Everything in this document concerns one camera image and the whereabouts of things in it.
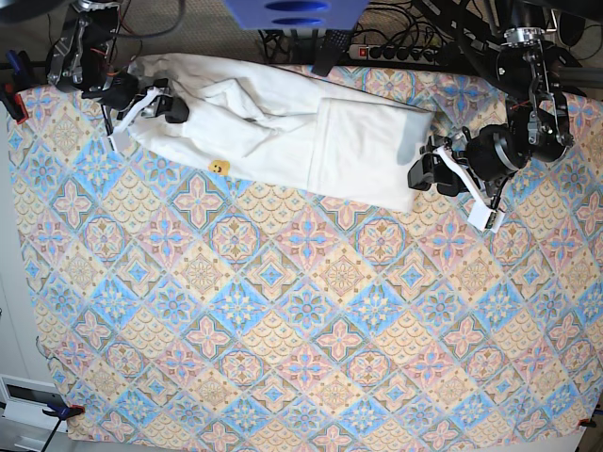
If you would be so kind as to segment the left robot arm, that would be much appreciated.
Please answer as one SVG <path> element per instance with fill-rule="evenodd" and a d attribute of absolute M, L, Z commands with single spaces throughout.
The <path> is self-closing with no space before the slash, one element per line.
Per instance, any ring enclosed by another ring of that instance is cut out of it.
<path fill-rule="evenodd" d="M 442 147 L 478 191 L 495 201 L 530 160 L 555 162 L 574 145 L 560 78 L 547 68 L 551 44 L 545 33 L 543 24 L 511 21 L 497 58 L 497 81 L 511 89 L 505 100 L 507 120 L 486 125 L 475 136 L 464 127 L 456 137 L 431 137 L 409 170 L 411 189 L 436 186 L 449 197 L 469 190 L 469 183 L 436 154 Z"/>

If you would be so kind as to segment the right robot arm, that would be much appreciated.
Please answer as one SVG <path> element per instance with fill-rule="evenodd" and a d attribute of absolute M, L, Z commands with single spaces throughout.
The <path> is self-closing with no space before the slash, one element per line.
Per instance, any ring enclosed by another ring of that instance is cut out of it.
<path fill-rule="evenodd" d="M 61 35 L 47 57 L 48 82 L 62 92 L 78 91 L 101 106 L 106 131 L 116 138 L 138 117 L 187 121 L 189 108 L 167 78 L 134 74 L 134 64 L 116 66 L 117 40 L 143 41 L 128 31 L 122 1 L 72 1 Z"/>

